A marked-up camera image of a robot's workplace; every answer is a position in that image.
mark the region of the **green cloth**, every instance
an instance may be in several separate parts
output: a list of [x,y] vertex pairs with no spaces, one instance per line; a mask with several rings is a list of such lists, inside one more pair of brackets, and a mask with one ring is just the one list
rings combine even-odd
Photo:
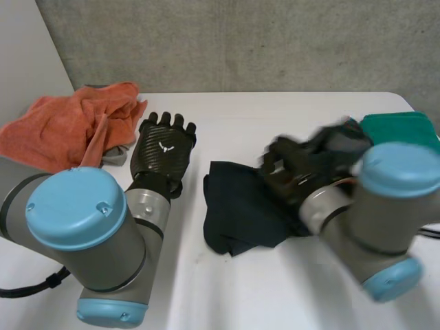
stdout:
[[360,126],[374,144],[405,142],[427,146],[440,154],[440,141],[429,118],[421,112],[366,115]]

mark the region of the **white logo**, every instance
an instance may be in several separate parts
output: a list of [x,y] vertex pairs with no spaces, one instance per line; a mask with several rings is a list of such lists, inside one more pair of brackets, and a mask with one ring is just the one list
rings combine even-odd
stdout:
[[162,150],[164,151],[164,153],[167,152],[167,151],[170,151],[170,150],[173,150],[173,149],[174,149],[174,146],[170,146],[169,148],[166,148],[165,146],[162,146],[162,143],[161,143],[161,142],[159,142],[159,146],[162,148]]

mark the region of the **white wall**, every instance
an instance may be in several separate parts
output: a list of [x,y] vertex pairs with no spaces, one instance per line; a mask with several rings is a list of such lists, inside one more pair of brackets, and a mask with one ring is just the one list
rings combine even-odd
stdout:
[[0,126],[72,84],[34,0],[0,0]]

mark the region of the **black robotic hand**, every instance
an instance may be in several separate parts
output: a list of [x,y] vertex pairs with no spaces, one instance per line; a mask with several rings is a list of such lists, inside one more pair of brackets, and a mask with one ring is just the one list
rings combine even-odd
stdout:
[[372,145],[353,119],[322,127],[304,143],[280,136],[264,154],[261,174],[278,197],[299,206],[313,191],[351,177],[352,165]]
[[178,198],[196,143],[196,126],[190,122],[185,130],[184,117],[180,114],[175,115],[172,126],[168,112],[162,114],[159,123],[157,119],[157,114],[152,112],[139,128],[140,137],[130,163],[131,175],[135,181],[142,177],[143,182],[160,186],[158,192],[168,195],[167,198]]

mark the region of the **carbon fiber hand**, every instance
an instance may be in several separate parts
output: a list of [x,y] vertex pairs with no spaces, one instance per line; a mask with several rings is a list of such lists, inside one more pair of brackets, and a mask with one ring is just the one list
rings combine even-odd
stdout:
[[182,178],[190,162],[194,148],[196,126],[190,122],[183,128],[184,117],[175,115],[171,126],[171,114],[164,112],[159,123],[152,112],[139,128],[140,137],[131,158],[131,175],[156,173],[166,178],[171,198],[182,191]]

